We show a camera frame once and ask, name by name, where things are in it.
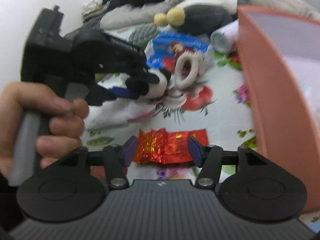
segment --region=yellow pompom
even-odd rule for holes
[[[157,26],[166,26],[166,25],[168,25],[167,15],[164,13],[157,13],[153,17],[153,22]]]
[[[182,7],[176,7],[168,11],[167,13],[168,22],[174,26],[179,27],[184,24],[186,14]]]

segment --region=plush toy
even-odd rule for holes
[[[156,26],[153,24],[144,24],[143,26],[137,27],[130,34],[128,42],[144,50],[148,42],[158,34],[159,31]]]
[[[148,71],[149,76],[153,76],[152,80],[135,78],[127,74],[121,74],[120,78],[131,92],[146,99],[160,98],[167,88],[171,73],[165,69],[149,69]]]
[[[167,14],[156,14],[154,23],[164,26],[169,23],[178,32],[198,36],[211,35],[218,28],[236,19],[237,6],[243,0],[185,0]]]
[[[202,64],[204,54],[174,41],[171,46],[176,59],[174,70],[175,87],[183,90],[191,86],[196,81],[196,78],[202,76],[206,71]]]

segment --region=stuffed animal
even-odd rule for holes
[[[171,73],[165,69],[149,69],[146,79],[131,77],[121,74],[120,78],[125,83],[127,89],[146,99],[156,99],[163,96]]]
[[[175,87],[183,90],[191,86],[198,76],[202,76],[206,68],[202,64],[204,54],[184,46],[182,43],[171,42],[176,65],[174,70]]]
[[[243,0],[185,0],[167,14],[154,16],[157,26],[168,23],[178,32],[198,36],[211,35],[218,28],[236,19],[237,6],[245,4]]]

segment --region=gray handle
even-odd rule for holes
[[[89,93],[85,85],[69,83],[65,99],[73,101],[76,98],[85,98]],[[12,170],[8,184],[11,187],[20,186],[34,174],[36,158],[36,140],[41,123],[41,113],[36,111],[25,112],[14,145]]]

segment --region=round black disc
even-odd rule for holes
[[[23,212],[45,222],[66,222],[93,212],[102,203],[105,188],[81,169],[58,166],[26,180],[17,191]]]
[[[236,173],[220,187],[226,207],[243,218],[275,222],[299,213],[307,199],[303,183],[285,172]]]

